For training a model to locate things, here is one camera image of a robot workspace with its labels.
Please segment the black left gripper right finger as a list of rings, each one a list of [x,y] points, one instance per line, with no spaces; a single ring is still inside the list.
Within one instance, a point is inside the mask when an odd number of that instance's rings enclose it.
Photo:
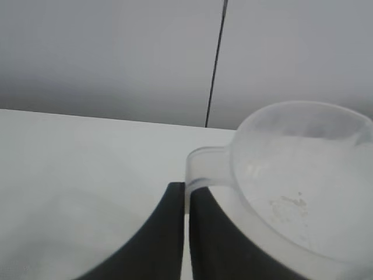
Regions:
[[[251,242],[210,190],[191,194],[189,247],[194,279],[291,279],[291,271]]]

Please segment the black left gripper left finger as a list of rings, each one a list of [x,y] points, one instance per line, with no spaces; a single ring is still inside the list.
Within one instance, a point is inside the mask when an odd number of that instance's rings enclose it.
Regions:
[[[142,227],[113,255],[79,279],[180,279],[185,184],[168,184]]]

